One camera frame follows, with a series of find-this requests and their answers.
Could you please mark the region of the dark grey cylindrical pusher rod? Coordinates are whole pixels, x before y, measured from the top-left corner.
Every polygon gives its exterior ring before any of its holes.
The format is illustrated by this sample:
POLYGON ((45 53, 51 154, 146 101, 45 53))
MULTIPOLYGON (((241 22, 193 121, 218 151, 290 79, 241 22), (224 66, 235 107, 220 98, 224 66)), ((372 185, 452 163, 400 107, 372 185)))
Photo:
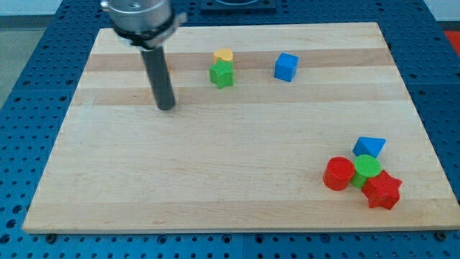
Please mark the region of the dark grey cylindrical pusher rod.
POLYGON ((163 48, 159 46, 142 52, 142 59, 157 108, 162 111, 171 110, 175 106, 175 97, 163 48))

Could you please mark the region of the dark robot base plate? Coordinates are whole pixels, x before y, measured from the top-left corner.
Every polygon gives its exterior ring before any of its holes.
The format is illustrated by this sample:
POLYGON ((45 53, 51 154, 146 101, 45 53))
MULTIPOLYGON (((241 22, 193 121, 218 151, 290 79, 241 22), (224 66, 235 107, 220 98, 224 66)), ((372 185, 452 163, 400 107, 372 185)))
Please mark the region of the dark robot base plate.
POLYGON ((273 11, 277 8, 277 0, 199 0, 202 12, 220 11, 273 11))

